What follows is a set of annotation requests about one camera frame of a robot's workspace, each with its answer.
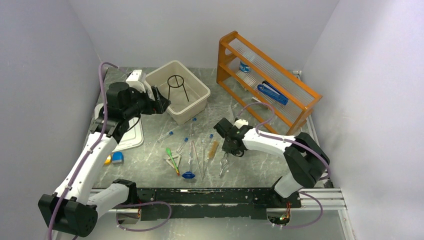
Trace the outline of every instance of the white wall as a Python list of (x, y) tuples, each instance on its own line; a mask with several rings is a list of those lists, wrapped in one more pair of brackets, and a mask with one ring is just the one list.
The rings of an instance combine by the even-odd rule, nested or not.
[(358, 240), (424, 239), (424, 2), (341, 0), (303, 69)]
[(69, 0), (100, 59), (216, 68), (219, 39), (236, 30), (285, 68), (300, 70), (339, 0)]
[(66, 0), (2, 0), (0, 16), (0, 239), (41, 240), (37, 203), (81, 152), (99, 58)]

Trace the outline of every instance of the white plastic tub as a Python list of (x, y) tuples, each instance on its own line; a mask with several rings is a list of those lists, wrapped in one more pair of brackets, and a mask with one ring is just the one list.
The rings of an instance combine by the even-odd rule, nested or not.
[[(191, 71), (189, 71), (181, 62), (174, 60), (164, 66), (147, 74), (146, 82), (151, 86), (157, 86), (160, 93), (167, 98), (169, 93), (168, 78), (172, 75), (180, 75), (184, 78), (184, 88), (170, 88), (169, 100), (171, 105), (167, 112), (179, 124), (183, 124), (203, 111), (206, 107), (207, 98), (211, 95), (211, 90), (203, 84)], [(176, 86), (174, 78), (169, 83)]]

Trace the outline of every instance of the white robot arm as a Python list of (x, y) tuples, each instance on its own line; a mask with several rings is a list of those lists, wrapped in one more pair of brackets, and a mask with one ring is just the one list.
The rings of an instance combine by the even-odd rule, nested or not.
[(280, 177), (271, 188), (282, 198), (288, 198), (302, 188), (313, 188), (326, 170), (326, 166), (315, 155), (289, 141), (307, 146), (320, 155), (327, 165), (330, 164), (327, 155), (312, 137), (304, 132), (297, 136), (267, 132), (266, 135), (270, 137), (265, 137), (262, 136), (262, 131), (257, 132), (249, 126), (246, 120), (237, 119), (233, 125), (226, 118), (221, 119), (213, 128), (225, 139), (222, 150), (227, 153), (242, 157), (247, 150), (257, 150), (286, 160), (290, 173)]
[[(101, 134), (104, 124), (103, 108), (99, 117), (90, 127), (86, 146), (65, 180), (53, 194), (43, 194), (38, 208), (49, 225), (59, 196), (68, 189), (59, 206), (53, 229), (86, 237), (91, 233), (97, 220), (108, 210), (119, 204), (135, 204), (138, 201), (137, 187), (134, 182), (117, 179), (107, 189), (91, 196), (90, 192), (102, 166), (111, 152), (129, 129), (129, 120), (141, 114), (163, 114), (171, 102), (163, 97), (156, 87), (144, 81), (142, 71), (134, 70), (125, 82), (115, 82), (106, 92), (108, 120), (106, 131), (100, 142), (91, 147)], [(81, 169), (78, 169), (84, 155), (90, 152)], [(71, 177), (77, 172), (72, 187)]]

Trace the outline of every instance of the pipette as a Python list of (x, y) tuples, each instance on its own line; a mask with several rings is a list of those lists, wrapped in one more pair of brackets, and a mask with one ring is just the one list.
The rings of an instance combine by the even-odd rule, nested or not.
[(197, 118), (193, 118), (193, 122), (190, 124), (190, 137), (193, 139), (195, 135), (195, 128), (193, 127), (193, 123), (196, 122)]
[(205, 176), (205, 173), (206, 173), (206, 166), (208, 165), (208, 160), (205, 158), (205, 149), (207, 148), (207, 147), (209, 147), (209, 144), (211, 144), (211, 142), (212, 142), (212, 138), (214, 137), (214, 135), (211, 133), (210, 135), (209, 135), (209, 139), (208, 139), (208, 141), (207, 141), (207, 143), (205, 144), (205, 143), (203, 143), (203, 176)]
[(158, 143), (162, 142), (163, 140), (171, 137), (174, 134), (174, 132), (170, 131), (162, 136), (159, 137), (159, 139), (157, 140)]
[(190, 165), (190, 169), (188, 171), (184, 172), (181, 176), (185, 179), (192, 179), (192, 178), (196, 177), (196, 175), (193, 173), (193, 152), (192, 152), (191, 144), (189, 146), (188, 164)]
[(176, 153), (179, 154), (182, 150), (183, 147), (186, 145), (186, 143), (189, 141), (189, 138), (186, 137), (184, 138), (184, 141), (181, 143), (181, 145), (176, 149)]

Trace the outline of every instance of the orange wooden rack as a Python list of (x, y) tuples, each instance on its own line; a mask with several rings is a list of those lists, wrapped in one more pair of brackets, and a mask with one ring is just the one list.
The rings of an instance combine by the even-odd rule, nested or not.
[[(241, 72), (238, 68), (231, 69), (230, 63), (237, 58), (247, 64), (251, 68), (251, 72)], [(216, 82), (245, 107), (247, 103), (225, 84), (225, 80), (229, 77), (235, 78), (261, 102), (272, 105), (278, 118), (288, 125), (289, 130), (285, 133), (277, 132), (269, 124), (264, 125), (274, 134), (293, 135), (306, 123), (307, 117), (313, 112), (313, 106), (322, 98), (320, 94), (301, 82), (236, 31), (230, 32), (219, 40)], [(288, 104), (282, 105), (257, 91), (258, 84), (264, 80), (285, 95), (288, 98)], [(264, 121), (251, 107), (247, 110), (258, 121)]]

